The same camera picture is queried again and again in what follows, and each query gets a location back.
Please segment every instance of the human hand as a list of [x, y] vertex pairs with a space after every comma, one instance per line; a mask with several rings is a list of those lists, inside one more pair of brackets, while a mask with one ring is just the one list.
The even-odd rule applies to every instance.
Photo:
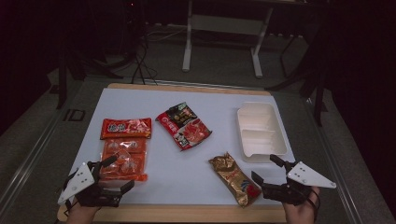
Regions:
[[[319, 188], [312, 187], [314, 192], [311, 192], [309, 199], [316, 204], [318, 201]], [[286, 213], [286, 220], [288, 224], [311, 224], [315, 222], [316, 207], [309, 201], [305, 201], [299, 205], [289, 203], [282, 203]]]
[[90, 224], [95, 218], [96, 212], [100, 209], [100, 207], [81, 206], [76, 198], [73, 205], [69, 211], [66, 224]]

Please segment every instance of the gold snack bag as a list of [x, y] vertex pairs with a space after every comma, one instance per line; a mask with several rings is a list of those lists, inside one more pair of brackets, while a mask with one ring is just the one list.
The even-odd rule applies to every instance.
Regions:
[[209, 160], [209, 162], [242, 207], [252, 204], [262, 193], [259, 187], [242, 172], [228, 152], [224, 156], [217, 156]]

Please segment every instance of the robotic hand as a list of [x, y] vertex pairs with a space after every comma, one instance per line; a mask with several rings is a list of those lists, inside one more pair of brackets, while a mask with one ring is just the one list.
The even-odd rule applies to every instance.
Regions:
[[122, 195], [134, 187], [134, 181], [131, 180], [123, 185], [120, 191], [104, 189], [98, 184], [100, 169], [107, 167], [116, 160], [116, 156], [111, 156], [99, 162], [82, 163], [78, 170], [67, 177], [64, 182], [64, 191], [58, 200], [58, 204], [65, 203], [67, 210], [70, 210], [73, 205], [69, 199], [75, 196], [81, 206], [118, 207]]
[[309, 200], [309, 195], [311, 194], [311, 192], [314, 192], [311, 189], [311, 186], [330, 189], [336, 188], [336, 184], [334, 182], [319, 174], [307, 165], [303, 164], [301, 161], [283, 161], [276, 155], [270, 155], [270, 160], [279, 167], [285, 167], [287, 183], [280, 186], [264, 183], [264, 179], [252, 171], [251, 177], [254, 182], [261, 186], [262, 196], [265, 199], [275, 200], [293, 205], [299, 205], [304, 203], [305, 201], [308, 201], [315, 207], [316, 211], [318, 211], [318, 208], [320, 206], [319, 198], [318, 206], [315, 206]]

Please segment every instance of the desk leg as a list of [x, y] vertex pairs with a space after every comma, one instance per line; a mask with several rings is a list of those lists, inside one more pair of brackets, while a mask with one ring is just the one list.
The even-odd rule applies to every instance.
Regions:
[[262, 29], [260, 30], [259, 33], [259, 40], [257, 42], [257, 45], [255, 48], [251, 49], [251, 58], [253, 60], [254, 74], [256, 75], [257, 78], [262, 78], [262, 66], [260, 65], [259, 51], [260, 48], [262, 47], [262, 41], [264, 40], [265, 32], [267, 30], [272, 12], [273, 12], [273, 8], [271, 7], [268, 8], [267, 15], [265, 16], [265, 21], [262, 23]]
[[187, 18], [187, 42], [184, 49], [183, 72], [190, 71], [191, 61], [191, 17], [192, 17], [192, 0], [189, 1], [189, 17]]

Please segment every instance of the wooden table edge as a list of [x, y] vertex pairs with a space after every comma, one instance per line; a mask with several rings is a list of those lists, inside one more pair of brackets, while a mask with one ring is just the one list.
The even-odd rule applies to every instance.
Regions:
[[[58, 211], [58, 219], [66, 221], [65, 205]], [[179, 222], [179, 223], [286, 223], [282, 205], [192, 205], [192, 204], [120, 204], [102, 207], [94, 221], [102, 222]]]
[[191, 86], [169, 86], [169, 85], [137, 85], [124, 83], [111, 83], [107, 86], [109, 89], [124, 89], [124, 90], [142, 90], [142, 91], [188, 91], [188, 92], [205, 92], [205, 93], [229, 93], [242, 95], [266, 95], [270, 96], [268, 91], [250, 91], [239, 89], [223, 89], [223, 88], [208, 88], [208, 87], [191, 87]]

